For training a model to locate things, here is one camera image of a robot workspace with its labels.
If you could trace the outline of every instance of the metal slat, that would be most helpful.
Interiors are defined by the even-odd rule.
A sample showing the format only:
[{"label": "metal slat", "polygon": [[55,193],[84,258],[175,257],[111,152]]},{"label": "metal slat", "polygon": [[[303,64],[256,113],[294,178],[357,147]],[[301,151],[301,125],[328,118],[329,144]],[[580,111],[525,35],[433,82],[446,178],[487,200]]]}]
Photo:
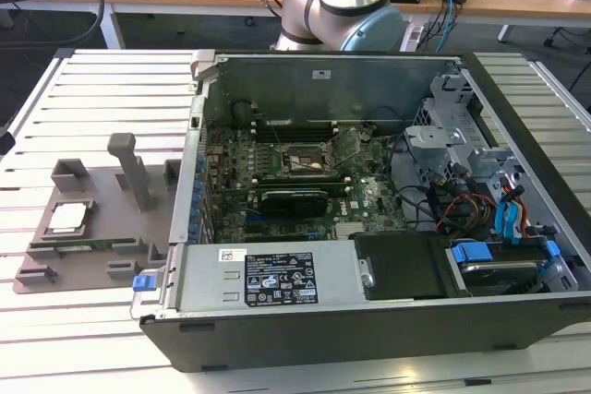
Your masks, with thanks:
[{"label": "metal slat", "polygon": [[513,106],[564,106],[561,101],[554,94],[548,96],[505,96],[509,103]]},{"label": "metal slat", "polygon": [[546,85],[537,75],[533,76],[491,76],[499,87],[505,85]]},{"label": "metal slat", "polygon": [[476,57],[478,57],[479,59],[482,57],[501,57],[503,59],[506,58],[518,58],[518,59],[523,59],[524,55],[521,53],[487,53],[487,52],[479,52],[479,53],[474,53],[474,55]]},{"label": "metal slat", "polygon": [[[497,128],[494,121],[488,115],[482,115],[482,120],[490,129]],[[580,131],[585,129],[583,124],[576,119],[547,119],[547,118],[533,118],[522,119],[524,125],[530,131]]]},{"label": "metal slat", "polygon": [[527,129],[533,130],[548,130],[554,131],[557,129],[572,129],[580,130],[585,128],[580,121],[576,119],[546,119],[546,118],[534,118],[534,119],[522,119]]},{"label": "metal slat", "polygon": [[92,125],[78,122],[41,122],[25,125],[23,134],[36,136],[110,136],[113,133],[130,132],[139,135],[179,134],[187,132],[187,119],[173,122],[94,122]]},{"label": "metal slat", "polygon": [[[495,140],[503,140],[498,129],[491,129]],[[586,145],[591,143],[591,134],[586,131],[532,131],[532,136],[540,145]]]},{"label": "metal slat", "polygon": [[173,97],[48,97],[40,106],[48,108],[189,108],[192,96]]},{"label": "metal slat", "polygon": [[533,86],[523,86],[523,85],[500,85],[499,88],[503,92],[503,94],[508,95],[526,95],[531,96],[532,94],[543,94],[549,95],[552,93],[552,90],[548,86],[540,86],[540,85],[533,85]]},{"label": "metal slat", "polygon": [[72,340],[105,336],[139,336],[143,332],[135,320],[40,327],[0,328],[0,343],[18,343],[34,340]]},{"label": "metal slat", "polygon": [[[143,294],[146,302],[157,301],[160,291]],[[120,304],[129,308],[133,296],[131,288],[109,290],[65,291],[60,293],[16,294],[12,283],[0,283],[0,310],[22,310],[34,308],[56,308],[64,306],[92,306]]]},{"label": "metal slat", "polygon": [[[90,137],[33,137],[19,141],[20,152],[54,152],[54,151],[106,151],[110,136]],[[143,150],[182,149],[185,145],[184,136],[136,137],[135,151]]]},{"label": "metal slat", "polygon": [[560,174],[566,175],[591,175],[591,161],[587,163],[569,163],[555,161],[554,166]]},{"label": "metal slat", "polygon": [[188,64],[164,65],[72,65],[68,64],[64,74],[187,74],[190,73]]},{"label": "metal slat", "polygon": [[591,192],[589,193],[577,193],[577,198],[583,204],[586,210],[591,209]]},{"label": "metal slat", "polygon": [[55,184],[51,179],[52,168],[39,170],[12,170],[4,163],[0,163],[0,189],[11,190],[19,188],[42,188],[53,187]]},{"label": "metal slat", "polygon": [[45,309],[42,316],[32,316],[27,311],[0,311],[0,328],[73,325],[77,323],[119,322],[125,320],[129,320],[129,308],[127,306]]},{"label": "metal slat", "polygon": [[[27,247],[33,236],[34,230],[19,231],[14,233],[0,233],[0,254],[22,254],[27,251]],[[4,301],[0,304],[0,310],[4,307]]]},{"label": "metal slat", "polygon": [[[141,159],[145,165],[164,165],[165,161],[181,159],[182,151],[142,152]],[[6,169],[42,169],[54,168],[60,159],[80,159],[87,168],[118,167],[119,160],[107,152],[63,151],[63,152],[34,152],[18,155],[8,154],[2,161]]]},{"label": "metal slat", "polygon": [[124,122],[124,121],[162,121],[185,120],[189,111],[186,108],[168,109],[118,109],[97,110],[37,110],[31,115],[32,122]]},{"label": "metal slat", "polygon": [[478,57],[485,67],[490,66],[529,66],[521,57]]},{"label": "metal slat", "polygon": [[5,343],[0,377],[64,374],[103,369],[168,366],[170,362],[147,337],[59,341],[59,358],[48,359],[47,341]]},{"label": "metal slat", "polygon": [[14,209],[0,213],[0,231],[30,231],[37,229],[41,221],[41,209]]},{"label": "metal slat", "polygon": [[191,81],[190,74],[66,74],[56,85],[188,85]]},{"label": "metal slat", "polygon": [[50,187],[0,191],[0,209],[45,208],[51,194]]},{"label": "metal slat", "polygon": [[591,159],[591,147],[584,145],[542,145],[551,161],[565,159],[571,161]]},{"label": "metal slat", "polygon": [[22,265],[22,260],[21,256],[0,256],[0,281],[14,279]]},{"label": "metal slat", "polygon": [[589,175],[567,175],[564,181],[576,193],[591,193],[591,176]]},{"label": "metal slat", "polygon": [[191,54],[74,54],[68,64],[190,64]]},{"label": "metal slat", "polygon": [[502,75],[536,75],[536,70],[531,66],[485,66],[488,73],[492,76]]},{"label": "metal slat", "polygon": [[76,54],[187,54],[192,55],[195,50],[76,50]]},{"label": "metal slat", "polygon": [[514,106],[514,110],[522,118],[573,118],[573,113],[566,106]]},{"label": "metal slat", "polygon": [[50,96],[186,96],[186,85],[59,85]]}]

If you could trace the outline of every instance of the power supply label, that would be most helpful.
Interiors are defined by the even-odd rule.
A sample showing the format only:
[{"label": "power supply label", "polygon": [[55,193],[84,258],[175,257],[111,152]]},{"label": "power supply label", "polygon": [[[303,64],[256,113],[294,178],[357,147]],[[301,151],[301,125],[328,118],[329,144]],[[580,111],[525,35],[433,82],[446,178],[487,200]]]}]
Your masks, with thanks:
[{"label": "power supply label", "polygon": [[312,253],[246,256],[244,294],[251,307],[317,304]]}]

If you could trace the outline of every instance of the aluminum extrusion table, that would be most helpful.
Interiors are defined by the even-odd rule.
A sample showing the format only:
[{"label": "aluminum extrusion table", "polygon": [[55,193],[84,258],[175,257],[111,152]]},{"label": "aluminum extrusion table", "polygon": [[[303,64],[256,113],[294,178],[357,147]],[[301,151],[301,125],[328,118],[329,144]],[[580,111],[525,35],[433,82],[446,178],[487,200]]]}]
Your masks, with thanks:
[{"label": "aluminum extrusion table", "polygon": [[[553,131],[561,137],[582,136],[580,127],[571,133],[554,125],[581,124],[584,119],[543,66],[527,63],[518,54],[480,56],[495,77],[507,74],[497,66],[508,61],[519,67],[497,78],[502,88],[503,82],[513,82],[506,88],[515,88],[520,80],[529,82],[527,87],[534,82],[540,91],[550,88],[542,94],[545,105],[537,94],[509,97],[536,137]],[[168,392],[208,394],[449,394],[591,387],[591,323],[567,328],[523,351],[182,374],[130,319],[130,289],[14,294],[12,279],[49,198],[56,159],[80,157],[88,167],[114,164],[116,159],[106,152],[114,131],[133,131],[137,153],[148,164],[181,157],[192,97],[189,60],[189,51],[87,50],[57,57],[10,127],[17,145],[0,162],[0,392],[141,392],[165,387]],[[538,140],[548,149],[564,148],[568,142],[565,138],[546,144],[542,138]],[[577,147],[586,153],[591,149],[588,143]],[[586,177],[589,184],[585,174],[590,154],[577,155],[573,170],[568,164],[568,159],[561,160],[572,186],[579,186],[577,177]],[[576,191],[579,198],[586,194]],[[313,352],[314,344],[309,345]]]}]

